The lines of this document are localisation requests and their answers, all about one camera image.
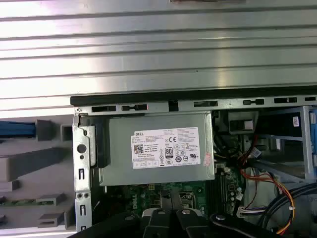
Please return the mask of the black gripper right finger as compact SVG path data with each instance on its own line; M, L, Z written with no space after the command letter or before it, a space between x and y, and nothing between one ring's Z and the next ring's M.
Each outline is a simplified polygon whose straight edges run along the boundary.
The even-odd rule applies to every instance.
M182 205L179 191L172 191L172 207L188 238L276 238L277 234L231 215L215 213L209 218Z

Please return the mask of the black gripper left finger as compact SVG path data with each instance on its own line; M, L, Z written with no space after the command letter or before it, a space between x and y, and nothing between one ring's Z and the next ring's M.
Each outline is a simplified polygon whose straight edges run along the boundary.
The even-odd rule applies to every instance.
M167 238L172 212L171 191L161 192L161 206L139 217L123 212L72 235L73 238Z

